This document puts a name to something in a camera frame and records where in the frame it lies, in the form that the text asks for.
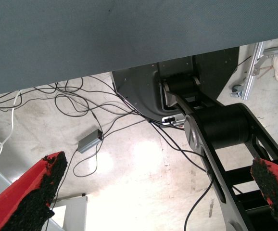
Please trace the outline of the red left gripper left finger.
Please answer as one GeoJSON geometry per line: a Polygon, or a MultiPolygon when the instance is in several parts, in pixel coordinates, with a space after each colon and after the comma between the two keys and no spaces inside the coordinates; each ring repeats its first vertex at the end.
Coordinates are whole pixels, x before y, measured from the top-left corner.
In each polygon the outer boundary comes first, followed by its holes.
{"type": "Polygon", "coordinates": [[[0,231],[40,231],[66,167],[63,151],[46,155],[0,193],[0,231]]]}

